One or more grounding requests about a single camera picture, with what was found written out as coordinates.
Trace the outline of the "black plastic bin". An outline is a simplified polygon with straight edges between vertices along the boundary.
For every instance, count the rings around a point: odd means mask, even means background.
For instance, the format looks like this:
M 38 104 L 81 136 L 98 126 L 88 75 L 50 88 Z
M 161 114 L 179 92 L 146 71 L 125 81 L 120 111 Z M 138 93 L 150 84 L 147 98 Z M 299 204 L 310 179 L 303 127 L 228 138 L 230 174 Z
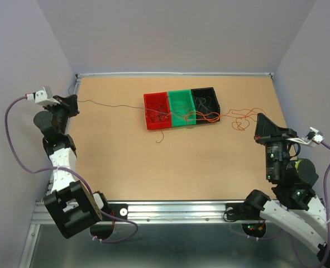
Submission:
M 191 93 L 197 125 L 220 121 L 221 108 L 213 87 L 192 89 Z

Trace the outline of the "green plastic bin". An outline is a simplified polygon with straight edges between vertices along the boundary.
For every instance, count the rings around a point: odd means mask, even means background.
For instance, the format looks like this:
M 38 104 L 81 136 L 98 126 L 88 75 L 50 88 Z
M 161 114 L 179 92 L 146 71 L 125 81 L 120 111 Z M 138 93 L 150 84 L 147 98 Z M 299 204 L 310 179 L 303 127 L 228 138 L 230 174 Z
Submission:
M 196 124 L 196 111 L 190 89 L 168 92 L 172 127 Z

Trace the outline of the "red plastic bin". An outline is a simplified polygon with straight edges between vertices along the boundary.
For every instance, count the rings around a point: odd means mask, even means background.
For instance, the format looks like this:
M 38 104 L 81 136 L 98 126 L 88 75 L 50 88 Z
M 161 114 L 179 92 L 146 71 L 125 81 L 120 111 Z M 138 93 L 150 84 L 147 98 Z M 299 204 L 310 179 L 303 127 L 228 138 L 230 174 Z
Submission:
M 167 92 L 144 94 L 144 108 L 149 131 L 172 128 Z

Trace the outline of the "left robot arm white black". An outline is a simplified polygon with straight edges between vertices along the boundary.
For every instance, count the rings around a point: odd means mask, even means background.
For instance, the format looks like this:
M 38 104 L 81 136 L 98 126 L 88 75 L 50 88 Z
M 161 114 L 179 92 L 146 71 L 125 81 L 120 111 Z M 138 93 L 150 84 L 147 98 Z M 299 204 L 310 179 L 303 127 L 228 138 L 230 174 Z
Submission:
M 68 120 L 79 114 L 78 97 L 51 95 L 47 89 L 33 94 L 44 108 L 34 116 L 34 124 L 43 135 L 43 148 L 53 167 L 52 188 L 44 205 L 65 238 L 106 219 L 110 206 L 101 192 L 93 193 L 75 172 L 76 146 L 66 133 Z

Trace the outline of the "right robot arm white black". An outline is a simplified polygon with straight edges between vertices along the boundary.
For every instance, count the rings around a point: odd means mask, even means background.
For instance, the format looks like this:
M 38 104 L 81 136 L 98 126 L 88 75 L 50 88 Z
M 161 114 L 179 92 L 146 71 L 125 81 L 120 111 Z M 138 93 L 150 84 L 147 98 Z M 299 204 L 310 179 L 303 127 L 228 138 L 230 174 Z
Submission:
M 254 140 L 265 146 L 266 180 L 273 184 L 276 199 L 253 190 L 243 203 L 244 214 L 276 224 L 316 254 L 319 267 L 330 267 L 328 194 L 320 199 L 313 190 L 319 178 L 314 164 L 290 154 L 293 145 L 324 145 L 323 134 L 312 127 L 300 138 L 296 131 L 279 127 L 259 113 Z

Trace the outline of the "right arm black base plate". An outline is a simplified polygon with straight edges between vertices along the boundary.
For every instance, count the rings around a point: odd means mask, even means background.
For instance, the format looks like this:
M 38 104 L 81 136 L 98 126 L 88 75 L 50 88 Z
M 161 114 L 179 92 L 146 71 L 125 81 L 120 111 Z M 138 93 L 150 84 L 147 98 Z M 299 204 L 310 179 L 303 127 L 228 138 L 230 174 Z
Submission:
M 222 218 L 225 222 L 237 221 L 259 221 L 261 219 L 271 219 L 273 216 L 278 216 L 276 210 L 264 208 L 261 204 L 242 203 L 227 203 L 226 210 L 223 212 Z

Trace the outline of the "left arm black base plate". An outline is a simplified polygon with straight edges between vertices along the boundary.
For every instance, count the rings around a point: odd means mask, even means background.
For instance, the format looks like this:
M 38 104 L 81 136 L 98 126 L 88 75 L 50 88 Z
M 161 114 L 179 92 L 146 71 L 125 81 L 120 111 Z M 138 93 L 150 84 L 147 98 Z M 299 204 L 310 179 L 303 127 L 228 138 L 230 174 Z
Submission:
M 105 216 L 104 213 L 112 215 L 113 217 L 120 219 L 127 219 L 128 217 L 128 204 L 126 203 L 109 203 L 108 205 L 104 205 L 101 208 L 102 221 L 111 222 L 114 219 Z

